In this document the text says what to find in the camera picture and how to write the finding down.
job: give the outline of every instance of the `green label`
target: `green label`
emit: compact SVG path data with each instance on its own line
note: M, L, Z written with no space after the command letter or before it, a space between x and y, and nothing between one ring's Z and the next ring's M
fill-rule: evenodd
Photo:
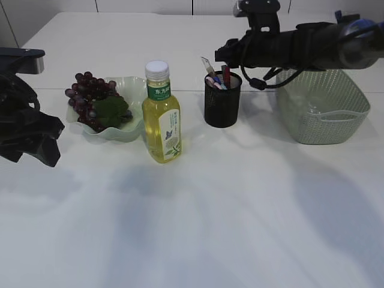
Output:
M168 99L170 97L170 84L157 88L148 85L148 97L155 101Z

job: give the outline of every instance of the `bottle label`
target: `bottle label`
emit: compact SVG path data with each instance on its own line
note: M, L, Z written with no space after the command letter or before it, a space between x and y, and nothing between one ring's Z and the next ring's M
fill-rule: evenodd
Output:
M157 88L148 85L148 97L155 101L168 99L170 97L170 83Z
M159 118L164 160L169 160L181 152L180 111L172 109Z

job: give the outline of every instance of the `bowl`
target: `bowl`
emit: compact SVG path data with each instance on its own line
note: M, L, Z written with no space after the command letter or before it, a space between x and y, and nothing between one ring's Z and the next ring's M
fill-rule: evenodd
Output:
M77 121L77 114L71 106L67 109L67 122L76 123L83 127L84 132L104 138L106 140L116 140L122 142L131 142L136 140L144 130L144 120L142 103L147 97L146 80L139 77L108 77L107 82L113 80L117 83L116 90L123 96L124 100L129 104L132 111L132 121L122 124L119 128L109 127L102 132L95 132L91 127Z

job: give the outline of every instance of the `white bottle cap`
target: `white bottle cap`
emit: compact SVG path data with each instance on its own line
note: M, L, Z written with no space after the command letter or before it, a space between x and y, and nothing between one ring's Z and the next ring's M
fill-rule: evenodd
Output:
M169 78L169 67L164 61L151 61L145 65L145 76L150 81L165 81Z

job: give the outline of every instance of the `yellow liquid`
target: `yellow liquid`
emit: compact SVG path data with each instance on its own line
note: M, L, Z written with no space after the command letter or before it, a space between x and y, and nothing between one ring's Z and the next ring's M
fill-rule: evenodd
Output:
M169 83L169 80L163 82L153 82L147 81L147 85L153 88L164 87ZM143 116L145 122L145 133L146 133L146 141L148 145L149 154L152 156L154 160L159 163L169 162L176 157L178 157L181 153L181 138L180 138L180 153L174 156L171 159L164 159L163 154L163 140L161 137L161 129L159 118L165 112L177 109L179 110L180 115L180 105L175 96L171 95L168 99L163 101L155 101L150 98L144 100L142 104ZM179 119L179 131L181 130L180 119Z

